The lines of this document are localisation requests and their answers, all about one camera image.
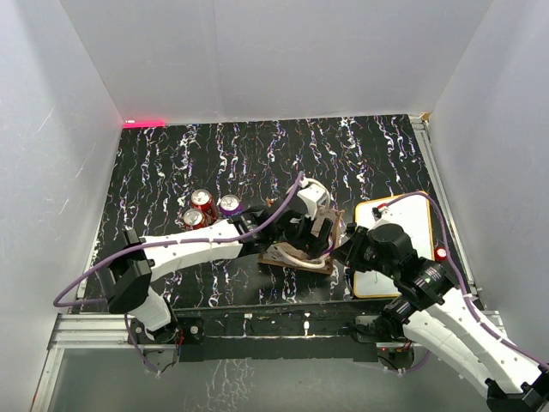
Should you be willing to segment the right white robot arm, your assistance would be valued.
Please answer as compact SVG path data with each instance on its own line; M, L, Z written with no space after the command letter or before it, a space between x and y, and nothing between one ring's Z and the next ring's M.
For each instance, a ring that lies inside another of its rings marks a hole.
M399 296L358 335L416 342L486 396L492 411L541 411L548 404L548 368L510 341L456 288L438 262L418 255L401 226L356 227L332 258L358 272L390 278Z

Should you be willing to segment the red cola can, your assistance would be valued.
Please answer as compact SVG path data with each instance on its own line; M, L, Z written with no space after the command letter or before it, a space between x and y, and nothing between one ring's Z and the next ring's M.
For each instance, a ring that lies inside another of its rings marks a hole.
M202 210L191 208L184 212L183 224L187 230L197 230L208 227L211 224L211 219Z
M211 221L216 221L219 217L216 201L206 189L198 189L191 194L190 206L201 210Z

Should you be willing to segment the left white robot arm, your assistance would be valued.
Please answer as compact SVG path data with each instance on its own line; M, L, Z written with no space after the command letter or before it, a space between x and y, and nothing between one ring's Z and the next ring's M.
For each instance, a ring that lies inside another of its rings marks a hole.
M320 258L334 244L335 220L322 209L311 212L294 198L272 206L254 206L209 227L146 239L129 230L123 250L100 279L110 314L128 314L141 323L155 342L169 342L178 321L167 299L152 284L177 270L219 260L264 253L289 244L310 258Z

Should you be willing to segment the purple Fanta can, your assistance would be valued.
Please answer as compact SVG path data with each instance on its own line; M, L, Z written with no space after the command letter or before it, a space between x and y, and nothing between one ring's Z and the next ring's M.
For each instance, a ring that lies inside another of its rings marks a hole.
M236 195L227 194L220 199L219 209L225 217L237 215L242 211L242 202Z

